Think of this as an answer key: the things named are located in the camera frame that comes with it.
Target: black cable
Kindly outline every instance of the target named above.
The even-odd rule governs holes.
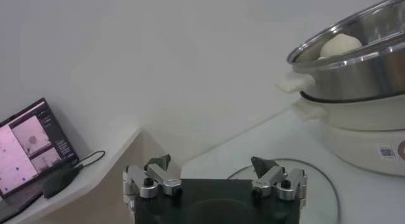
[[[91,158],[93,155],[99,154],[99,153],[101,153],[101,155],[100,155],[98,158],[96,158],[96,160],[94,160],[94,161],[91,162],[91,163],[87,163],[86,165],[83,165],[83,168],[85,168],[86,166],[90,166],[91,164],[93,164],[93,163],[99,161],[102,157],[104,157],[104,155],[106,154],[106,151],[96,151],[96,152],[94,152],[94,153],[92,153],[92,154],[86,156],[84,159],[81,159],[81,160],[79,161],[79,163],[81,163],[81,162],[85,161],[86,159]]]
[[[335,192],[335,197],[336,197],[336,203],[337,203],[337,221],[336,224],[339,224],[341,222],[341,216],[342,216],[342,209],[341,209],[341,203],[340,203],[340,198],[339,198],[339,193],[337,192],[337,188],[335,186],[335,184],[332,182],[332,179],[329,178],[327,176],[327,174],[323,171],[321,171],[317,166],[312,165],[311,163],[307,163],[305,161],[299,160],[299,159],[292,159],[292,158],[278,158],[278,159],[272,159],[272,160],[284,160],[284,161],[295,161],[298,163],[304,163],[305,165],[308,165],[312,168],[314,168],[316,171],[318,171],[319,173],[321,173],[329,182],[330,186],[332,186],[333,191]],[[231,179],[232,177],[234,177],[236,174],[238,174],[239,172],[245,170],[246,168],[250,168],[251,166],[245,166],[242,169],[237,170],[236,172],[232,173],[232,175],[230,175],[227,180]]]

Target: white plastic handle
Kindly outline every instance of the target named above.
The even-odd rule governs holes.
[[[303,98],[292,104],[292,108],[294,113],[302,120],[322,118],[327,114],[324,108]]]
[[[276,84],[278,88],[287,93],[307,90],[314,85],[315,79],[311,75],[296,72],[289,72]]]

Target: metal bowl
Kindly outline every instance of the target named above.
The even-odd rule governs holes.
[[[337,34],[363,47],[318,59],[322,46]],[[315,85],[301,94],[312,101],[349,103],[405,93],[405,0],[385,0],[356,13],[294,49],[287,61]]]

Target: white dough ball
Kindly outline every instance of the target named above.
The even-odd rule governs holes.
[[[357,38],[351,37],[350,35],[339,34],[323,45],[320,59],[346,53],[361,46],[363,45]]]

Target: sticker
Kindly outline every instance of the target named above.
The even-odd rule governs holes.
[[[392,150],[390,145],[377,147],[378,154],[383,160],[395,160],[395,152]]]

